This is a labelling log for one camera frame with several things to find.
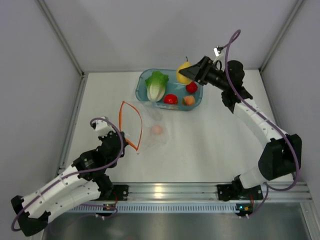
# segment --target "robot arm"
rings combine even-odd
[[[105,175],[106,169],[90,170],[108,164],[111,164],[109,168],[114,168],[117,162],[112,162],[119,155],[121,141],[118,134],[102,120],[95,121],[92,127],[102,142],[100,146],[82,153],[63,173],[36,192],[27,196],[15,196],[11,200],[25,236],[40,232],[56,217],[80,204],[102,196],[108,197],[112,193],[113,184]],[[121,137],[124,147],[127,146],[123,132]]]
[[[215,48],[217,58],[222,54],[221,51],[222,47]],[[228,201],[250,188],[296,171],[294,157],[283,136],[293,146],[300,168],[302,141],[297,134],[289,135],[280,129],[259,109],[253,97],[243,87],[245,72],[241,62],[228,61],[227,68],[234,88],[252,108],[244,104],[235,94],[227,80],[226,71],[217,68],[218,62],[217,59],[213,61],[204,56],[197,64],[181,69],[179,73],[202,86],[210,83],[221,89],[224,105],[248,126],[264,148],[257,166],[234,178],[231,193],[224,199]]]

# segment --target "white table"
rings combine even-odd
[[[108,116],[118,126],[122,101],[136,101],[141,72],[90,73],[74,130],[67,164],[101,143],[89,122]],[[258,70],[246,70],[244,86],[272,120],[273,115]],[[222,103],[221,91],[204,87],[201,104],[192,111],[161,109],[170,135],[166,145],[139,155],[130,146],[106,174],[112,182],[230,182],[254,167],[263,151],[247,126]],[[292,181],[287,175],[276,179]]]

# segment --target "teal basket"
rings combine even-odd
[[[151,68],[151,69],[145,70],[143,73],[141,73],[141,75],[139,77],[139,82],[138,82],[136,89],[135,89],[135,96],[140,102],[148,102],[149,101],[148,96],[147,96],[146,79],[149,78],[154,71],[160,71],[161,73],[169,76],[169,81],[167,82],[166,88],[165,88],[165,94],[164,94],[163,98],[161,98],[160,101],[152,102],[154,107],[161,108],[161,109],[190,111],[190,110],[194,109],[195,107],[197,107],[201,103],[202,97],[204,94],[203,86],[201,86],[197,83],[198,90],[195,93],[190,94],[186,90],[186,85],[181,84],[177,81],[176,70],[156,69],[156,68]],[[164,103],[164,98],[168,94],[176,95],[178,98],[178,104]],[[185,106],[182,104],[183,98],[188,95],[194,96],[195,104],[193,104],[191,106]]]

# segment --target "red tomato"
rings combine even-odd
[[[197,84],[193,81],[189,83],[187,86],[185,86],[185,89],[188,93],[194,94],[198,90]]]
[[[167,96],[164,97],[163,102],[165,104],[178,104],[178,98],[174,94],[168,94]]]

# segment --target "orange strap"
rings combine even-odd
[[[141,118],[141,115],[140,115],[138,109],[137,109],[135,106],[133,106],[133,105],[131,105],[130,103],[127,103],[127,102],[125,102],[125,101],[122,101],[122,104],[121,104],[121,107],[120,107],[120,111],[119,111],[119,129],[120,129],[120,132],[122,132],[122,108],[123,108],[123,106],[124,106],[125,104],[129,105],[130,107],[132,107],[132,108],[137,112],[137,114],[138,114],[139,117],[140,117],[140,121],[141,121],[141,131],[140,131],[140,137],[139,137],[138,146],[134,145],[130,140],[125,139],[125,140],[127,141],[127,143],[128,143],[131,147],[133,147],[136,151],[138,151],[138,149],[139,149],[139,147],[140,147],[141,137],[142,137],[142,126],[143,126],[143,125],[142,125],[142,118]]]

